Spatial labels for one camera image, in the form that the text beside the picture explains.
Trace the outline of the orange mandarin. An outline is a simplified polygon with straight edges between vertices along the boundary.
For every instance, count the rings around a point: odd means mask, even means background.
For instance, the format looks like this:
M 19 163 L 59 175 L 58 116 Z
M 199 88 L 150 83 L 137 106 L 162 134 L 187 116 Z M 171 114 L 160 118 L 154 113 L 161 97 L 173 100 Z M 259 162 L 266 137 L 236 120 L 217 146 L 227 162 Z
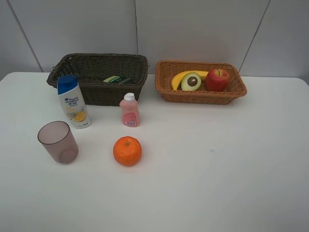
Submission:
M 134 166 L 142 157 L 142 147 L 136 138 L 121 137 L 113 146 L 113 156 L 121 165 Z

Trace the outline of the pink lotion bottle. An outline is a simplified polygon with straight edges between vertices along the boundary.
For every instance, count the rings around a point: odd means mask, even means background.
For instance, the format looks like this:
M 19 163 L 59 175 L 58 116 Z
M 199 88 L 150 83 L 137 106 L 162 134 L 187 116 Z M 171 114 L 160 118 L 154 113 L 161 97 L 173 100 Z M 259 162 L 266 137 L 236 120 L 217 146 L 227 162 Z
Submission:
M 127 93 L 121 100 L 120 107 L 122 123 L 128 127 L 137 127 L 139 125 L 139 110 L 134 93 Z

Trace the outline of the translucent purple plastic cup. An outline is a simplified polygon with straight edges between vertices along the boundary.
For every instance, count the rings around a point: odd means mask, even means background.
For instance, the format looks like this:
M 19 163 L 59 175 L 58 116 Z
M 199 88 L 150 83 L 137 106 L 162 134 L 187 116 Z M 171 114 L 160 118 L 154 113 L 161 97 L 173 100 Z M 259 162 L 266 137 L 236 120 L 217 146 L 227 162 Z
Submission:
M 37 138 L 54 161 L 60 164 L 69 164 L 78 156 L 78 145 L 66 122 L 54 121 L 44 125 Z

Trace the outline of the black bottle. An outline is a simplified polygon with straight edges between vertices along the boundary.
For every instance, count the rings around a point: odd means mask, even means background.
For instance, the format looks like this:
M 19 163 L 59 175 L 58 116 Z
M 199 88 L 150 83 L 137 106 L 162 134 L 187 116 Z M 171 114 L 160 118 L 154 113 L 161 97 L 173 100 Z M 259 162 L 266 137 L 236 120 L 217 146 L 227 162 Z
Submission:
M 120 84 L 120 85 L 127 85 L 127 84 L 134 84 L 135 81 L 131 77 L 125 76 L 118 76 L 113 75 L 103 80 L 104 83 L 111 83 L 111 84 Z

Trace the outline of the avocado half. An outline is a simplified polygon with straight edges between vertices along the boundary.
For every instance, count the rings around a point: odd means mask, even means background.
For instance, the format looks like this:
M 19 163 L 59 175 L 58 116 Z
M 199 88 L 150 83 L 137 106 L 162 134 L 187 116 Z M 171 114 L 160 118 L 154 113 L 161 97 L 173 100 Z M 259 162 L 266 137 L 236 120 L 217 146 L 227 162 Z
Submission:
M 181 81 L 181 89 L 183 91 L 195 91 L 201 86 L 200 75 L 196 72 L 186 74 Z

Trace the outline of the white blue shampoo bottle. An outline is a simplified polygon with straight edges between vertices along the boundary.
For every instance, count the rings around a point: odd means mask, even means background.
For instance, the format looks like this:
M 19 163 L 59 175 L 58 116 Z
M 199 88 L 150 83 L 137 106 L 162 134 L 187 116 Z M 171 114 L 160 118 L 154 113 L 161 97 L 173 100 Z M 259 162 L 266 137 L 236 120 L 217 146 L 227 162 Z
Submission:
M 76 129 L 91 125 L 86 104 L 74 75 L 61 76 L 57 80 L 57 93 L 66 118 Z

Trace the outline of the red apple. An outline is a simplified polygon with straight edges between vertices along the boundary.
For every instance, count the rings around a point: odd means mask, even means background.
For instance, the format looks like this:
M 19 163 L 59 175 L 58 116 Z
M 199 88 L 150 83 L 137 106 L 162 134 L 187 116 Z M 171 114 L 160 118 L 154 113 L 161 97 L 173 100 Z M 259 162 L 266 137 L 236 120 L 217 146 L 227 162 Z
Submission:
M 208 72 L 205 79 L 206 88 L 208 91 L 222 92 L 230 81 L 230 75 L 224 69 L 212 69 Z

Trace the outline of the yellow banana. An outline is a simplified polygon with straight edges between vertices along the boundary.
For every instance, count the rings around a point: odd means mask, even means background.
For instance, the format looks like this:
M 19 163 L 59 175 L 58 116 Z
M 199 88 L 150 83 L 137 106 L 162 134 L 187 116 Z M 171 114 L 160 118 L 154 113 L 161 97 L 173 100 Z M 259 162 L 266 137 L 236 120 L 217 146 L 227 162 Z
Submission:
M 200 78 L 201 78 L 201 81 L 205 81 L 206 79 L 206 76 L 207 74 L 209 73 L 208 71 L 199 71 L 199 70 L 192 70 L 192 71 L 184 71 L 184 72 L 181 72 L 177 75 L 175 75 L 171 81 L 171 86 L 172 86 L 172 89 L 173 90 L 177 90 L 178 87 L 180 86 L 181 84 L 181 81 L 183 79 L 183 77 L 188 74 L 188 73 L 197 73 Z

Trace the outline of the dark brown wicker basket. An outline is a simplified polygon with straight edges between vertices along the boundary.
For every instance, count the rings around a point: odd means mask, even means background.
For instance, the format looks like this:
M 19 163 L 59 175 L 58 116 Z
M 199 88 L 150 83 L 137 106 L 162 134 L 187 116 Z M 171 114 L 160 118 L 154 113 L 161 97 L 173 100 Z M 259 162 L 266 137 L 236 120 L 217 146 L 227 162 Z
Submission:
M 59 77 L 74 75 L 87 105 L 119 106 L 127 93 L 134 93 L 135 99 L 139 99 L 147 74 L 148 60 L 142 55 L 74 53 L 61 59 L 49 74 L 47 83 L 56 88 Z M 113 75 L 131 77 L 135 83 L 103 82 Z

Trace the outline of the tan wicker basket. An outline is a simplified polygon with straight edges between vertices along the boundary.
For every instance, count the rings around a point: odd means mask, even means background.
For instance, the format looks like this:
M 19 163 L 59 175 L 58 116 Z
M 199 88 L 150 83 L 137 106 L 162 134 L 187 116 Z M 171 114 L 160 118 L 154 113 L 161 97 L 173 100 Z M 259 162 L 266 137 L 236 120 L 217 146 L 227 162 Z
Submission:
M 209 71 L 215 68 L 227 70 L 230 81 L 223 92 L 208 91 L 205 84 L 196 91 L 174 91 L 171 81 L 174 76 L 185 71 Z M 189 62 L 164 60 L 157 62 L 155 88 L 167 102 L 229 104 L 233 100 L 247 94 L 247 89 L 237 69 L 228 63 Z

